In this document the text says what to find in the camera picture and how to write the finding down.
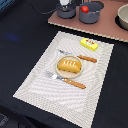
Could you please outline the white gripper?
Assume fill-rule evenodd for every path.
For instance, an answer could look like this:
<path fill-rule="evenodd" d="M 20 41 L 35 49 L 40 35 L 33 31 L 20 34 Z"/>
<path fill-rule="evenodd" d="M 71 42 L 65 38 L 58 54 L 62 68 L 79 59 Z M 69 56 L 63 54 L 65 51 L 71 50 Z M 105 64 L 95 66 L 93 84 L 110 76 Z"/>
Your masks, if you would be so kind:
<path fill-rule="evenodd" d="M 66 7 L 70 3 L 70 0 L 59 0 L 59 1 L 62 7 Z"/>

